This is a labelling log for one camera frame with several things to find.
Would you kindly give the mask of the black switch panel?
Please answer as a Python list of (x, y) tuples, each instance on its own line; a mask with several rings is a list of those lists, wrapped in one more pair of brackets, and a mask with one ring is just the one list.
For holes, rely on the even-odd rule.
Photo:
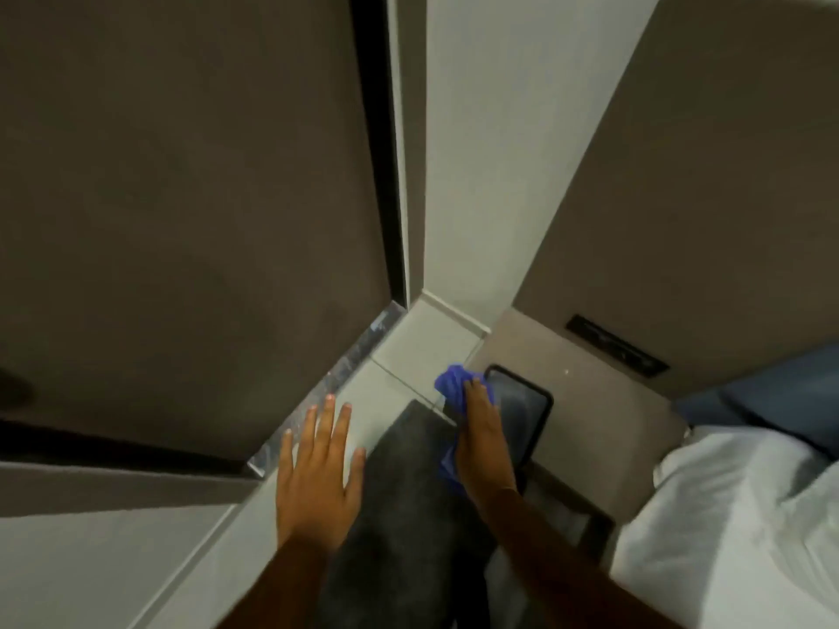
[(631, 369), (645, 379), (655, 378), (670, 369), (663, 360), (651, 356), (611, 331), (579, 314), (573, 315), (565, 329), (589, 346), (611, 357), (617, 363)]

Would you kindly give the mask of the person's right forearm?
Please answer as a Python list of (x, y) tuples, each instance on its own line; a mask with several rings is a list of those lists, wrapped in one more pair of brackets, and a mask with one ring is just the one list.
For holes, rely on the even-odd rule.
[(614, 582), (513, 487), (468, 495), (552, 629), (682, 629)]

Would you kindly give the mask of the person's left forearm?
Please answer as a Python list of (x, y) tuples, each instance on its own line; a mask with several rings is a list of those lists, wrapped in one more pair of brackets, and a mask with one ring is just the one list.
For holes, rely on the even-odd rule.
[(335, 546), (286, 540), (215, 629), (310, 629)]

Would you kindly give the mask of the brown sliding door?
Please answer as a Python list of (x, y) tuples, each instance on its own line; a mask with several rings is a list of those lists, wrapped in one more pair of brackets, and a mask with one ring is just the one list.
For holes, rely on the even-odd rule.
[(393, 301), (386, 0), (0, 0), (0, 459), (237, 473)]

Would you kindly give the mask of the white bed sheet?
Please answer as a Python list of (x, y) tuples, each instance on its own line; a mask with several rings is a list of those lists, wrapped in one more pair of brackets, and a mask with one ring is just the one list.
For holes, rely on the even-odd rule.
[(618, 537), (615, 582), (684, 629), (839, 629), (839, 460), (696, 427)]

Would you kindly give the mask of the brown bedside table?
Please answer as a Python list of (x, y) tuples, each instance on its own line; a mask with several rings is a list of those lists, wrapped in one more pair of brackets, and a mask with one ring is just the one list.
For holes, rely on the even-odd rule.
[(509, 308), (468, 367), (498, 364), (554, 399), (532, 454), (538, 480), (574, 492), (615, 523), (601, 565), (609, 571), (621, 528), (655, 487), (657, 464), (687, 432), (665, 397), (536, 320)]

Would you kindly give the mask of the blue pillow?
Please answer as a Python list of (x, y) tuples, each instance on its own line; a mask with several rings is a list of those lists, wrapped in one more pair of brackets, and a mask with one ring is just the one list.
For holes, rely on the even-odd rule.
[(839, 460), (839, 340), (674, 402), (690, 425), (776, 430)]

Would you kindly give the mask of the dark grey floor mat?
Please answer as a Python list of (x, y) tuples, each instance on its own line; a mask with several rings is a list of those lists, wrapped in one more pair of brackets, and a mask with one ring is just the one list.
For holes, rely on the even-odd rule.
[(440, 473), (455, 438), (455, 426), (419, 400), (383, 434), (314, 629), (490, 629), (485, 570), (498, 544)]

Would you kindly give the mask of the blue cleaning cloth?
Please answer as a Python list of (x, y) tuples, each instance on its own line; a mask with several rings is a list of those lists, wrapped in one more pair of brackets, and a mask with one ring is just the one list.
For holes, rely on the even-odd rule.
[[(485, 387), (488, 387), (486, 376), (483, 373), (466, 369), (463, 365), (450, 365), (444, 372), (438, 375), (435, 380), (437, 390), (445, 400), (445, 407), (454, 410), (452, 420), (460, 427), (461, 421), (466, 417), (467, 397), (465, 384), (470, 380), (479, 380)], [(452, 444), (443, 455), (440, 462), (440, 473), (452, 485), (453, 489), (463, 493), (464, 487), (456, 469), (456, 446)]]

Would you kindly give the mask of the person's right hand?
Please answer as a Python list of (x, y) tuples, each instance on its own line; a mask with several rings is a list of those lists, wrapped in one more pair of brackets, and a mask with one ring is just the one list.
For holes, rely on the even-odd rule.
[(457, 440), (456, 469), (479, 510), (486, 509), (499, 492), (518, 490), (499, 412), (498, 421), (465, 417)]

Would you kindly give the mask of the person's left hand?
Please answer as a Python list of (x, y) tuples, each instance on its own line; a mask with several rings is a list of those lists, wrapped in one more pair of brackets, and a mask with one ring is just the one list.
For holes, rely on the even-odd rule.
[(361, 510), (362, 497), (345, 497), (351, 404), (339, 409), (335, 404), (329, 454), (323, 463), (313, 463), (312, 408), (319, 405), (306, 411), (299, 442), (293, 447), (293, 474), (288, 480), (276, 480), (278, 547), (292, 536), (305, 536), (338, 550)]

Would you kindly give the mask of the brown padded headboard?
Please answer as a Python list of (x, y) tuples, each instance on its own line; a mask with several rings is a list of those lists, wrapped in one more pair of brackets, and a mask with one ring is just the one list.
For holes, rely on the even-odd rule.
[(513, 307), (670, 398), (839, 341), (839, 0), (659, 0)]

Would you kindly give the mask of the metal door threshold strip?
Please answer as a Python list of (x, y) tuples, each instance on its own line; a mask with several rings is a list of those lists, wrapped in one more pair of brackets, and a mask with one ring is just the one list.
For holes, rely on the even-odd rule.
[(303, 400), (279, 423), (278, 428), (246, 463), (246, 472), (263, 480), (275, 470), (284, 433), (291, 430), (299, 436), (305, 413), (311, 405), (320, 404), (327, 395), (337, 395), (353, 378), (357, 370), (371, 357), (375, 349), (406, 314), (406, 307), (391, 301), (356, 339), (351, 347), (307, 392)]

